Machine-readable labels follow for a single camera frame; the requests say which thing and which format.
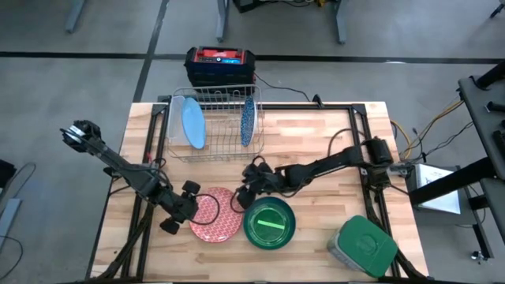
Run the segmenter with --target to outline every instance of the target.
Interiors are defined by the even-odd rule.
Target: gray floor
[[[89,0],[77,32],[64,33],[68,1],[0,2],[0,51],[144,53],[161,0]],[[391,57],[505,56],[505,14],[490,21],[495,0],[353,0],[349,40],[335,44],[328,11],[268,5],[239,14],[230,7],[228,40],[258,54]],[[171,0],[158,53],[184,53],[217,43],[214,1]],[[189,82],[180,61],[153,61],[143,102],[169,95]],[[20,239],[24,256],[6,283],[53,283],[84,277],[106,197],[103,164],[61,142],[58,129],[88,118],[118,150],[141,60],[0,58],[0,159],[21,166],[36,162],[10,236]],[[456,99],[457,79],[481,74],[491,65],[257,62],[256,71],[278,86],[319,94],[326,101],[386,101],[392,119],[405,129],[424,128]],[[300,94],[264,88],[267,101],[301,101]],[[444,118],[425,140],[433,148],[469,121],[462,106]],[[398,147],[405,142],[398,138]],[[474,129],[428,162],[462,166],[484,150]],[[505,246],[492,214],[484,227],[495,259],[479,265],[472,230],[419,226],[430,275],[442,280],[496,282],[505,279]],[[6,242],[0,275],[15,262],[18,248]]]

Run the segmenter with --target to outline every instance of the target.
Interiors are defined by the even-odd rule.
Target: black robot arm
[[[187,181],[183,186],[184,193],[174,193],[168,177],[160,169],[150,166],[131,164],[118,153],[108,148],[102,141],[100,128],[91,121],[75,121],[63,132],[63,141],[78,152],[87,152],[106,163],[121,175],[128,185],[143,200],[152,206],[159,205],[170,217],[162,223],[162,228],[175,234],[179,223],[192,219],[198,210],[195,195],[200,186]]]
[[[369,154],[369,161],[365,161],[361,154],[364,146]],[[373,138],[361,145],[345,148],[343,151],[316,160],[307,165],[294,164],[281,166],[272,170],[263,157],[257,156],[249,164],[242,175],[244,183],[238,189],[238,203],[247,209],[256,199],[256,194],[273,192],[284,197],[295,195],[304,186],[310,184],[314,178],[324,176],[348,166],[357,166],[367,171],[367,182],[374,188],[389,184],[387,168],[393,163],[393,158],[385,140]]]

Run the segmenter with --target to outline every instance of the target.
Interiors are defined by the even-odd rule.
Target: dish rack
[[[252,96],[257,109],[257,123],[248,146],[241,144],[241,119],[247,96]],[[205,147],[196,149],[185,138],[181,123],[182,103],[195,99],[204,113]],[[179,88],[170,102],[168,152],[183,162],[230,161],[252,159],[264,147],[264,111],[261,89],[254,84]]]

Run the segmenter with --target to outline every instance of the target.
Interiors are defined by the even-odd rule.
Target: green plate
[[[279,249],[294,235],[296,220],[291,207],[276,197],[256,200],[245,212],[244,231],[253,245],[261,249]]]

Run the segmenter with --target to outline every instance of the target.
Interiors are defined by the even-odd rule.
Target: red patterned plate
[[[191,222],[191,230],[200,239],[208,242],[222,242],[231,238],[235,233],[237,233],[238,228],[242,223],[242,214],[235,213],[230,208],[230,199],[233,193],[229,189],[225,188],[209,188],[206,192],[207,194],[215,197],[219,202],[219,216],[210,225],[197,225]],[[193,220],[201,223],[206,223],[212,221],[218,210],[217,203],[214,199],[209,196],[198,196],[196,198],[198,201],[198,211],[196,212]],[[235,210],[241,210],[240,205],[236,200],[234,200]]]

